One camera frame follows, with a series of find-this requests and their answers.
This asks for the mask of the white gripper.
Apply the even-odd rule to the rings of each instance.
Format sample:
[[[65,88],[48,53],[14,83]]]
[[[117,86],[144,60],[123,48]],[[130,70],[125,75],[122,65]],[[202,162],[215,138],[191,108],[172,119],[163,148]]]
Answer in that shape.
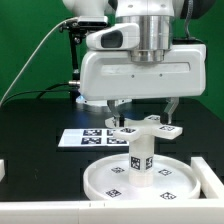
[[[90,101],[108,100],[115,126],[123,126],[119,99],[167,98],[161,115],[172,123],[179,98],[198,96],[206,85],[206,46],[174,45],[161,62],[133,62],[127,51],[90,51],[82,61],[80,93]]]

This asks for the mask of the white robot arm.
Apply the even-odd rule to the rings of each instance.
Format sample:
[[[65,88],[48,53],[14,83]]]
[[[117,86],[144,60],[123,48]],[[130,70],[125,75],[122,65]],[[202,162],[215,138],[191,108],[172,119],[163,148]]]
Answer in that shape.
[[[107,102],[113,125],[122,127],[118,100],[166,98],[171,121],[183,96],[205,90],[206,46],[192,37],[189,22],[216,0],[62,0],[87,34],[80,93]]]

